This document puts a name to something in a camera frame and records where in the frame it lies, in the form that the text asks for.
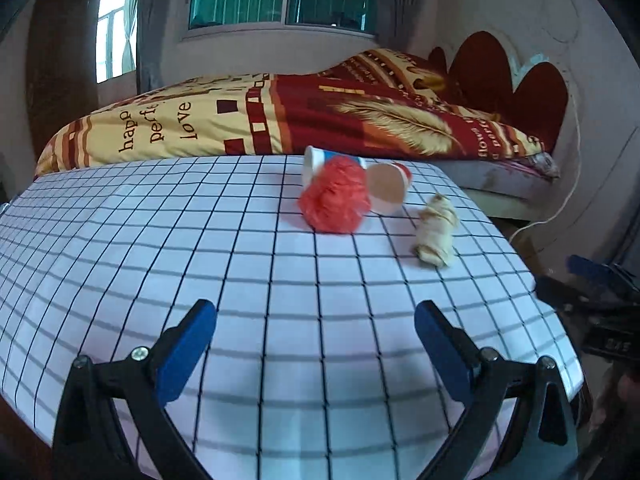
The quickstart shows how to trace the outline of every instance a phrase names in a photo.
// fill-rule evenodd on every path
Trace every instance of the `white grid tablecloth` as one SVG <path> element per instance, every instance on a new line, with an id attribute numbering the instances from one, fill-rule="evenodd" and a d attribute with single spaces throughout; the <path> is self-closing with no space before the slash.
<path id="1" fill-rule="evenodd" d="M 300 214 L 301 164 L 212 156 L 38 179 L 0 216 L 2 396 L 50 443 L 79 352 L 104 362 L 151 346 L 198 298 L 219 307 L 218 326 L 167 411 L 216 480 L 413 480 L 462 412 L 415 335 L 421 300 L 480 348 L 527 362 L 551 355 L 575 395 L 582 371 L 556 314 L 439 169 L 406 163 L 414 183 L 403 211 L 336 236 L 313 233 Z M 417 212 L 436 192 L 462 221 L 441 270 L 411 249 Z M 476 473 L 512 409 L 504 403 Z"/>

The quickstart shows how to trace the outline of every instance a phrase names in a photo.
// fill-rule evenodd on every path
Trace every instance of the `white paper cup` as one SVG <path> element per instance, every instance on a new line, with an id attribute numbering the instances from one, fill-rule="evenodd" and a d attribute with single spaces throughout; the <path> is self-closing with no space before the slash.
<path id="1" fill-rule="evenodd" d="M 320 148 L 314 148 L 313 146 L 307 146 L 305 150 L 305 162 L 302 167 L 302 186 L 306 189 L 313 177 L 318 174 L 318 171 L 327 163 L 329 159 L 334 156 L 346 156 L 357 162 L 361 167 L 367 169 L 366 161 L 353 155 L 345 155 L 344 153 L 329 152 L 328 150 L 321 150 Z"/>
<path id="2" fill-rule="evenodd" d="M 371 210 L 379 215 L 391 215 L 404 203 L 411 185 L 411 171 L 398 162 L 383 162 L 367 168 L 367 189 Z"/>

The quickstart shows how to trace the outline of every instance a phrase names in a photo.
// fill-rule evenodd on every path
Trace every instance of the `beige cloth bundle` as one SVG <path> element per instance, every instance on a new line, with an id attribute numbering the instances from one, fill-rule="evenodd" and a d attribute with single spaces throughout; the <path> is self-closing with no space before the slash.
<path id="1" fill-rule="evenodd" d="M 418 258 L 436 267 L 448 265 L 453 256 L 453 230 L 458 222 L 451 201 L 440 194 L 434 196 L 420 212 L 420 225 L 415 233 Z"/>

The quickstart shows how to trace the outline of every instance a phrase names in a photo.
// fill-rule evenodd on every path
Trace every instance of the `table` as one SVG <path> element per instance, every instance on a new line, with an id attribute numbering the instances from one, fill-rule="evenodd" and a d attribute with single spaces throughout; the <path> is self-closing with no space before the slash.
<path id="1" fill-rule="evenodd" d="M 216 480 L 413 480 L 462 412 L 415 335 L 421 300 L 479 348 L 526 362 L 551 355 L 573 397 L 580 364 L 527 267 L 441 170 L 406 165 L 403 211 L 371 214 L 347 236 L 303 220 L 300 156 L 148 160 L 38 179 L 0 216 L 2 396 L 50 443 L 79 352 L 121 359 L 207 298 L 219 307 L 216 333 L 167 411 Z M 417 213 L 436 192 L 461 219 L 441 270 L 412 253 Z M 141 468 L 157 475 L 117 407 Z M 506 401 L 476 474 L 512 409 Z"/>

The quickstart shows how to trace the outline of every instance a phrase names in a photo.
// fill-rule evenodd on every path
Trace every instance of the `screw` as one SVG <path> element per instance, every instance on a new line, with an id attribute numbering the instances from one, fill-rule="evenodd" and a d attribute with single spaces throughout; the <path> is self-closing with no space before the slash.
<path id="1" fill-rule="evenodd" d="M 148 355 L 149 348 L 146 346 L 139 346 L 138 348 L 134 348 L 131 352 L 131 358 L 134 361 L 144 361 Z"/>
<path id="2" fill-rule="evenodd" d="M 74 359 L 74 368 L 83 368 L 89 363 L 89 358 L 86 355 L 79 355 Z"/>
<path id="3" fill-rule="evenodd" d="M 547 370 L 553 370 L 556 367 L 556 362 L 552 357 L 549 357 L 548 355 L 543 355 L 540 358 L 540 364 Z"/>
<path id="4" fill-rule="evenodd" d="M 490 348 L 489 346 L 483 348 L 480 351 L 480 355 L 485 361 L 497 361 L 498 357 L 500 357 L 497 350 Z"/>

